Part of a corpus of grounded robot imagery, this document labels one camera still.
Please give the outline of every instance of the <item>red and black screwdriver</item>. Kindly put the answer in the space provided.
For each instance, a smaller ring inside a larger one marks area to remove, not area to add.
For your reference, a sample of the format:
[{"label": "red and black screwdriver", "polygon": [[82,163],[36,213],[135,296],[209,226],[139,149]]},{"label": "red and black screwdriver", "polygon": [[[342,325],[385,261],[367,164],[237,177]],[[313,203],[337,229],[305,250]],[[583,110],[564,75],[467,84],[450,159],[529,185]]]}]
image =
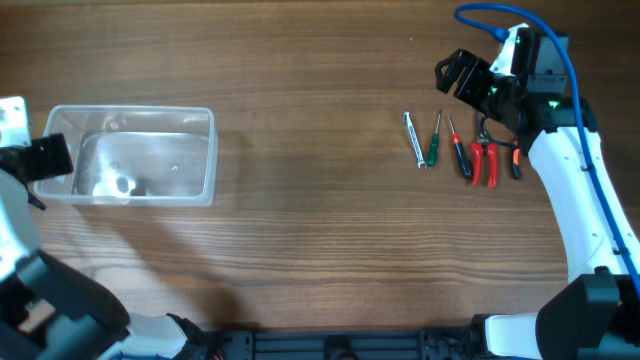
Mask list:
[{"label": "red and black screwdriver", "polygon": [[473,177],[473,172],[471,171],[471,164],[469,164],[469,159],[467,159],[467,154],[464,152],[464,145],[462,145],[462,141],[458,136],[455,128],[453,127],[453,121],[451,120],[451,114],[447,114],[449,116],[449,125],[451,125],[451,137],[453,137],[453,149],[456,151],[456,156],[458,157],[458,165],[460,166],[460,172],[465,179],[471,179]]}]

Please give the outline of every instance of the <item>green screwdriver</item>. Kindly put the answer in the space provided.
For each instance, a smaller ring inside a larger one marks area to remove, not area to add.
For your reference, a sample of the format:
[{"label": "green screwdriver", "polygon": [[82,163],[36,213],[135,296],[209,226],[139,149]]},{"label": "green screwdriver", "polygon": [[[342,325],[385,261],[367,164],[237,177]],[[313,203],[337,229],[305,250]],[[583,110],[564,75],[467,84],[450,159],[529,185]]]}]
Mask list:
[{"label": "green screwdriver", "polygon": [[429,155],[427,155],[427,167],[436,166],[436,162],[438,162],[438,142],[440,140],[440,118],[442,117],[442,110],[438,113],[438,121],[436,122],[436,130],[433,132],[433,137],[431,137],[431,148],[429,148]]}]

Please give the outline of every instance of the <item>wooden table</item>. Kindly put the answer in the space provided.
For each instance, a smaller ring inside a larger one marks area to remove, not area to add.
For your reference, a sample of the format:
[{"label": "wooden table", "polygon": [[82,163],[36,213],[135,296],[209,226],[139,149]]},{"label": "wooden table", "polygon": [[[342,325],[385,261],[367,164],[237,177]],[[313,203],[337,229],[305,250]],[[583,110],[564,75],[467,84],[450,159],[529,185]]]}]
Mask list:
[{"label": "wooden table", "polygon": [[[220,135],[213,207],[50,202],[33,211],[44,248],[133,312],[204,325],[413,327],[537,311],[566,285],[567,268],[528,161],[512,180],[502,149],[498,188],[471,188],[446,127],[427,174],[401,126],[410,110],[427,143],[442,108],[473,139],[471,108],[434,87],[435,63],[453,50],[497,51],[453,19],[460,3],[0,9],[0,93],[25,96],[34,136],[58,104],[203,106]],[[517,4],[571,34],[582,94],[637,228],[640,3]]]}]

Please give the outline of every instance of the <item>screwdriver handle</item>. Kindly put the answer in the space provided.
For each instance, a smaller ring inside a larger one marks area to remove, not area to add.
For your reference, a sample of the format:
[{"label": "screwdriver handle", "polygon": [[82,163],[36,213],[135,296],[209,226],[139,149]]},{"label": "screwdriver handle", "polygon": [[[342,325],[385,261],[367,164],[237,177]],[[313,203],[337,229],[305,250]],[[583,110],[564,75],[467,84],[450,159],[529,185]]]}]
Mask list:
[{"label": "screwdriver handle", "polygon": [[465,179],[471,180],[473,172],[471,171],[471,164],[467,159],[467,154],[464,152],[464,145],[460,141],[460,137],[457,133],[453,133],[453,148],[456,150],[456,156],[458,158],[458,166],[460,166],[460,172]]},{"label": "screwdriver handle", "polygon": [[518,140],[513,141],[513,147],[511,148],[511,176],[516,180],[522,178],[522,172],[520,171],[520,147],[518,146]]},{"label": "screwdriver handle", "polygon": [[434,167],[438,162],[438,142],[440,141],[440,135],[433,134],[431,138],[431,148],[429,149],[429,155],[427,155],[427,166]]}]

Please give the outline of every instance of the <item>hand tool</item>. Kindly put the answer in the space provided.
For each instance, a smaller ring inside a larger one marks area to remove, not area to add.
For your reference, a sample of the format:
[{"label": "hand tool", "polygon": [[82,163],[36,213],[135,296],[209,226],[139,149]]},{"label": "hand tool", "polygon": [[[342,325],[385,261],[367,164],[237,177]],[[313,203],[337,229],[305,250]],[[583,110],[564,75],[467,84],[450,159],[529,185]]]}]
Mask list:
[{"label": "hand tool", "polygon": [[519,180],[522,178],[522,172],[520,171],[520,145],[518,145],[518,138],[513,138],[511,144],[511,175],[514,179]]},{"label": "hand tool", "polygon": [[473,179],[471,185],[478,185],[480,175],[482,173],[482,155],[486,152],[489,157],[489,183],[490,188],[496,187],[498,183],[498,145],[492,143],[486,135],[486,130],[482,126],[482,114],[477,116],[477,132],[476,141],[471,144],[471,153],[473,154]]},{"label": "hand tool", "polygon": [[434,167],[438,162],[438,143],[440,142],[440,118],[442,117],[442,110],[438,113],[438,121],[436,122],[436,130],[431,137],[431,148],[429,149],[429,155],[427,155],[427,167]]},{"label": "hand tool", "polygon": [[471,179],[471,165],[469,164],[469,160],[467,159],[467,154],[464,152],[464,145],[462,145],[462,141],[460,141],[460,136],[456,132],[453,127],[453,120],[451,120],[451,114],[447,114],[449,116],[449,125],[451,125],[451,137],[453,138],[453,149],[456,151],[456,156],[458,157],[458,166],[460,166],[460,172],[465,179]]},{"label": "hand tool", "polygon": [[422,150],[420,149],[420,143],[418,142],[418,137],[416,136],[416,130],[413,128],[413,123],[411,122],[411,118],[409,117],[409,112],[405,111],[404,116],[402,117],[402,124],[407,127],[407,131],[409,132],[409,138],[411,139],[411,144],[413,145],[413,150],[416,152],[416,158],[418,159],[418,169],[425,165],[424,157],[422,157]]}]

